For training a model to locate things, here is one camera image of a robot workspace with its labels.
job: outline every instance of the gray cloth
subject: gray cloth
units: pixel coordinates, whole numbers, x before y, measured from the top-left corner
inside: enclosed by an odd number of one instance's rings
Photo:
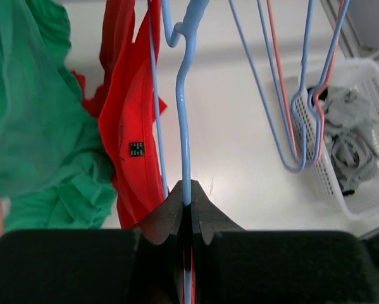
[[[325,144],[343,192],[378,175],[371,104],[356,90],[329,87],[323,104]]]

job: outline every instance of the fabric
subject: fabric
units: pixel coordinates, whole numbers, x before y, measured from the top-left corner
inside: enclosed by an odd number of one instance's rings
[[[6,230],[99,227],[114,169],[64,66],[70,22],[51,0],[0,0],[0,197]]]
[[[378,175],[370,101],[356,90],[329,87],[323,104],[325,143],[345,194]]]
[[[99,116],[99,129],[111,157],[118,192],[118,214],[123,228],[130,228],[159,206],[163,198],[156,145],[154,86],[151,74],[149,13],[135,41],[135,1],[107,0],[100,60],[104,82],[84,106]],[[160,43],[160,0],[151,1],[154,47]],[[159,100],[160,111],[166,105]]]

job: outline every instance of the white surface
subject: white surface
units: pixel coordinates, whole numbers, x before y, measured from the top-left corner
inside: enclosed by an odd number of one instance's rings
[[[256,2],[236,0],[235,4],[260,76],[270,90],[273,111],[277,111]],[[187,1],[171,0],[174,22],[182,20],[186,5]],[[136,7],[140,23],[146,2],[139,1]],[[70,3],[66,8],[73,42],[68,65],[87,76],[88,93],[92,94],[103,76],[98,54],[104,2]],[[273,8],[285,74],[297,80],[307,1],[275,0]],[[198,37],[196,62],[185,91],[192,178],[201,183],[211,201],[246,229],[341,229],[360,235],[377,227],[379,217],[351,222],[339,208],[317,201],[306,177],[288,174],[282,168],[226,0],[210,2]],[[318,2],[311,38],[310,59],[314,63],[324,60],[331,37],[331,26]],[[162,40],[159,59],[160,96],[169,106],[162,124],[170,188],[181,179],[174,88],[183,45],[181,41],[176,49],[169,49]],[[118,227],[115,212],[105,227]]]

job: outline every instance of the red cloth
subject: red cloth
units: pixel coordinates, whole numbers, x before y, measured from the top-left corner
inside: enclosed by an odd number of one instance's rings
[[[151,1],[151,19],[156,57],[160,44],[161,1]],[[134,0],[107,0],[103,22],[100,61],[104,82],[84,108],[99,117],[104,147],[112,159],[118,192],[120,224],[131,228],[163,201],[156,145],[152,134],[155,121],[154,86],[151,73],[149,13],[135,42]],[[159,100],[160,111],[166,105]],[[132,143],[144,144],[144,156],[130,156]]]

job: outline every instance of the white laundry basket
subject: white laundry basket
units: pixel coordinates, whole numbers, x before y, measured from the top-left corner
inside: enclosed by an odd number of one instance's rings
[[[321,75],[323,65],[309,68],[306,87],[315,86]],[[371,115],[378,122],[373,129],[373,143],[379,155],[379,66],[373,60],[348,59],[333,69],[330,85],[349,87],[358,90],[372,101]],[[313,158],[316,138],[316,120],[310,113],[307,104],[307,90],[297,101],[297,111],[306,122],[308,135],[308,158]],[[322,158],[309,170],[314,176],[314,186],[320,198],[338,201],[343,211],[351,219],[363,219],[379,214],[379,176],[362,183],[353,195],[343,197],[331,159],[323,149]]]

